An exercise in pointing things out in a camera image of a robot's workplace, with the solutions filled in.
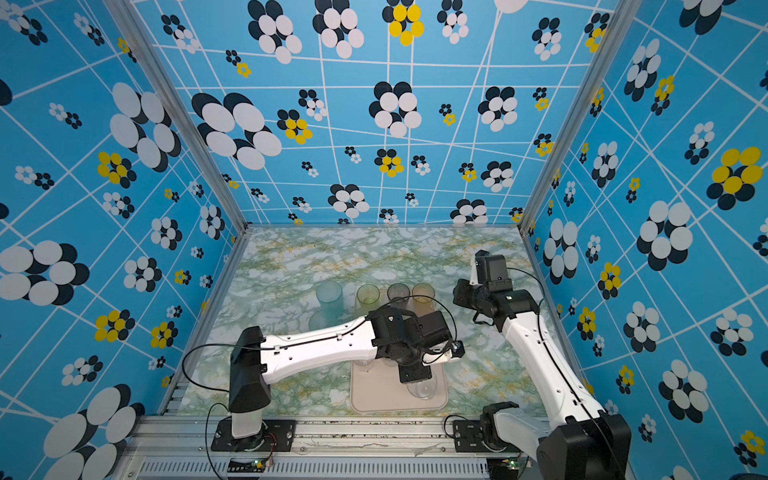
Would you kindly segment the amber yellow cup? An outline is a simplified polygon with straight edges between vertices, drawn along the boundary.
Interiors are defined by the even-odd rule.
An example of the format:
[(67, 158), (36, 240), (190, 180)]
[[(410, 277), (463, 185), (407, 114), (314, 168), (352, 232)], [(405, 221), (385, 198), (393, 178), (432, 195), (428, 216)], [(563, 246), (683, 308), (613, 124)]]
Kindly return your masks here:
[(427, 283), (415, 285), (411, 291), (413, 311), (418, 316), (423, 316), (435, 310), (435, 290)]

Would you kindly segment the grey smoky cup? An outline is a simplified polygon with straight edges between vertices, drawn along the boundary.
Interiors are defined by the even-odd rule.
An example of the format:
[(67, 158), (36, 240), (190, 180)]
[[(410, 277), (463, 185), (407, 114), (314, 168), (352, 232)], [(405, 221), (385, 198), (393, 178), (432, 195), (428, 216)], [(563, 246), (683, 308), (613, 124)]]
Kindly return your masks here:
[(394, 283), (387, 289), (389, 304), (395, 308), (405, 309), (410, 300), (411, 290), (404, 283)]

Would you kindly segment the green transparent cup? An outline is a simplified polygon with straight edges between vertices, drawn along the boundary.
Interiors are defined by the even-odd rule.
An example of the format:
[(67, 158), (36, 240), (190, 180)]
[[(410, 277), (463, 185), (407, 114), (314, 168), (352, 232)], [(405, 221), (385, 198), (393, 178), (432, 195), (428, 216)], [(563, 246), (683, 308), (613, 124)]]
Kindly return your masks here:
[(374, 284), (364, 284), (356, 291), (356, 307), (361, 314), (376, 310), (381, 303), (381, 290)]

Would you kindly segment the large clear glass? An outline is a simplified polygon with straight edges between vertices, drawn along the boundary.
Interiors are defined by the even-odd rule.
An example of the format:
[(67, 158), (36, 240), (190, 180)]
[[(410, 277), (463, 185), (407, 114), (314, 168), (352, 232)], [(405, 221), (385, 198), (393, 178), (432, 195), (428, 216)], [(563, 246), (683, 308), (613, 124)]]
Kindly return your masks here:
[(430, 400), (434, 398), (437, 392), (437, 386), (438, 382), (436, 378), (412, 382), (406, 385), (408, 392), (413, 397), (420, 400)]

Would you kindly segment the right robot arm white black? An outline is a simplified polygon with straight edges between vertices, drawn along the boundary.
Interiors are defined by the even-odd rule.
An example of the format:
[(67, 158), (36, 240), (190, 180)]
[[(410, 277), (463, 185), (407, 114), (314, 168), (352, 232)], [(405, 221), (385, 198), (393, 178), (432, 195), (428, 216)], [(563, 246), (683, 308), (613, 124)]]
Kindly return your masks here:
[(555, 345), (533, 296), (513, 287), (505, 258), (476, 252), (472, 275), (457, 282), (453, 302), (489, 318), (512, 345), (547, 414), (537, 420), (510, 402), (484, 407), (480, 425), (486, 446), (516, 448), (545, 479), (625, 478), (629, 425), (589, 393)]

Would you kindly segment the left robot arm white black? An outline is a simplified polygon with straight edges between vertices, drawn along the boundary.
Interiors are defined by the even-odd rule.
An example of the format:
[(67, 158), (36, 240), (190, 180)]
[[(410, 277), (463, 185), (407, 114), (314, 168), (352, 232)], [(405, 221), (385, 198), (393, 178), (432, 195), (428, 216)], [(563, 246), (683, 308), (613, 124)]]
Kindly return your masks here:
[(258, 326), (241, 333), (230, 355), (229, 411), (236, 439), (259, 436), (271, 386), (303, 371), (348, 361), (390, 360), (403, 385), (433, 377), (435, 365), (465, 353), (442, 313), (379, 307), (338, 326), (295, 335), (265, 336)]

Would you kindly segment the tall teal cup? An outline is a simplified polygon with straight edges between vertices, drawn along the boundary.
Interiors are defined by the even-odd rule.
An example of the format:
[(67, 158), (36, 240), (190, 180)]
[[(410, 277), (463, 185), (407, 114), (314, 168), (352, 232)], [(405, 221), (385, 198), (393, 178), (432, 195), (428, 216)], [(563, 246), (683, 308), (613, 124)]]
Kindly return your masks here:
[(331, 328), (337, 325), (337, 317), (325, 310), (316, 311), (309, 320), (308, 327), (310, 331)]
[(343, 288), (333, 280), (325, 280), (315, 290), (320, 309), (333, 319), (340, 318), (345, 311)]

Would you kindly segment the tall teal cup rear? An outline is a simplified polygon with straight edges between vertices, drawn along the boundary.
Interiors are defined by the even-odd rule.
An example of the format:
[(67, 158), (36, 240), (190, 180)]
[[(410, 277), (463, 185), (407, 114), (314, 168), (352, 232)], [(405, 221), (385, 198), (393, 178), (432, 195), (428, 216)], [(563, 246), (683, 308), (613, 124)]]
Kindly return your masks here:
[(315, 290), (320, 309), (333, 319), (340, 318), (345, 311), (343, 288), (333, 280), (325, 280)]

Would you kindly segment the green circuit board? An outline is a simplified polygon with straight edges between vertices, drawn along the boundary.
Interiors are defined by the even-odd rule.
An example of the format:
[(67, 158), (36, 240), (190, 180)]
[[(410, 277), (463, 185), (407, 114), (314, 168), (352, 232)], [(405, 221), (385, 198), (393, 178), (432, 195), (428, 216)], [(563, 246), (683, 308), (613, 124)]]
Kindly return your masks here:
[(487, 458), (486, 464), (490, 477), (517, 477), (521, 470), (520, 461), (510, 458)]
[(272, 466), (272, 461), (267, 459), (231, 459), (227, 465), (230, 474), (264, 473)]

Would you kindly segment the left green circuit board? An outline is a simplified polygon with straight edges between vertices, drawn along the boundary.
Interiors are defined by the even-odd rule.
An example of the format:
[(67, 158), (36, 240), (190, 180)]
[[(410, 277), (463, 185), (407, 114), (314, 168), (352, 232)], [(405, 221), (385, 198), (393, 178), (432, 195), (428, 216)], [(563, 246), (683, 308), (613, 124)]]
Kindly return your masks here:
[(231, 459), (227, 465), (230, 474), (264, 473), (272, 466), (272, 461), (267, 459)]

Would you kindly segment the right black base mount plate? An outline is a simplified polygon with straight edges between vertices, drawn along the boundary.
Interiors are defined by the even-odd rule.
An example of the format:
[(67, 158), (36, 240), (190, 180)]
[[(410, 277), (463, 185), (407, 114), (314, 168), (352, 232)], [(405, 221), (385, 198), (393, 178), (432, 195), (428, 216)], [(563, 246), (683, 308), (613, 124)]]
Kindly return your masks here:
[(529, 428), (515, 423), (497, 425), (487, 419), (454, 419), (447, 428), (458, 453), (530, 453), (535, 436)]

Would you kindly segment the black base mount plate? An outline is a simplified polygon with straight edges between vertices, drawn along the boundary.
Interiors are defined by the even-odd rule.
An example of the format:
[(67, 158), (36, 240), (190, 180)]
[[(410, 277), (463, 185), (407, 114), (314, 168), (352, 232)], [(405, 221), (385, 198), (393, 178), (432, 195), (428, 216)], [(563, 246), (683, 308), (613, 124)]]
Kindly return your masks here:
[(487, 419), (454, 419), (447, 428), (458, 453), (530, 453), (535, 436), (529, 428), (515, 423), (497, 425)]
[(235, 439), (232, 418), (225, 417), (216, 428), (210, 449), (213, 452), (289, 452), (292, 448), (297, 422), (295, 420), (266, 420), (260, 433)]

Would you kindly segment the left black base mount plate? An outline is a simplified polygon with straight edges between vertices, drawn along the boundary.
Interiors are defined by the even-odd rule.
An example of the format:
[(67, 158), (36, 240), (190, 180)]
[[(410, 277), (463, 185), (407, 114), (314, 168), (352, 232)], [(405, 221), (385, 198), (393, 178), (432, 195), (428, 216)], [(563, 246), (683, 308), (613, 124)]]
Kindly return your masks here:
[(232, 418), (225, 417), (216, 428), (210, 449), (213, 452), (289, 452), (292, 448), (297, 422), (295, 420), (266, 420), (260, 433), (235, 439)]

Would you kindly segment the aluminium corner post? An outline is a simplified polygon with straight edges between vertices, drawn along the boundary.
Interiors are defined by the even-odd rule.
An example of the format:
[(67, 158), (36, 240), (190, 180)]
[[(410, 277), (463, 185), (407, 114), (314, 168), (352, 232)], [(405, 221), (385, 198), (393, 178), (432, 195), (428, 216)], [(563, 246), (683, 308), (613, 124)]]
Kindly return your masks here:
[(605, 39), (593, 56), (583, 82), (556, 136), (553, 152), (547, 157), (525, 206), (523, 218), (519, 224), (519, 230), (522, 234), (536, 220), (537, 212), (550, 188), (550, 182), (567, 157), (568, 149), (573, 144), (576, 134), (586, 118), (588, 106), (597, 90), (602, 86), (602, 82), (621, 48), (641, 4), (641, 1), (635, 0), (617, 3), (617, 8), (611, 15), (611, 23)]
[(195, 124), (186, 111), (178, 91), (171, 81), (168, 69), (162, 64), (151, 45), (146, 29), (140, 25), (139, 16), (129, 1), (104, 1), (104, 5), (138, 57), (138, 64), (146, 75), (154, 92), (166, 107), (171, 120), (177, 126), (182, 141), (189, 148), (202, 175), (217, 196), (223, 210), (228, 214), (239, 235), (247, 231), (247, 222), (233, 195), (224, 185), (221, 172)]

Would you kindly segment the left aluminium corner post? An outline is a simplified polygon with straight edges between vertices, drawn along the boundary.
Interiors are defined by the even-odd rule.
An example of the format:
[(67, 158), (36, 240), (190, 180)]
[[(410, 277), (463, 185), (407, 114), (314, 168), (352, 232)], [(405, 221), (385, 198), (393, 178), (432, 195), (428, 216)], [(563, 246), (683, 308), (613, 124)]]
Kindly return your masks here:
[(195, 124), (186, 111), (178, 91), (171, 81), (168, 69), (162, 64), (151, 45), (146, 29), (140, 25), (139, 16), (129, 1), (104, 1), (104, 5), (138, 57), (138, 64), (146, 75), (154, 92), (166, 107), (171, 120), (177, 126), (182, 141), (189, 148), (202, 175), (217, 196), (223, 210), (228, 214), (239, 235), (247, 231), (247, 222), (233, 195), (224, 185), (221, 172)]

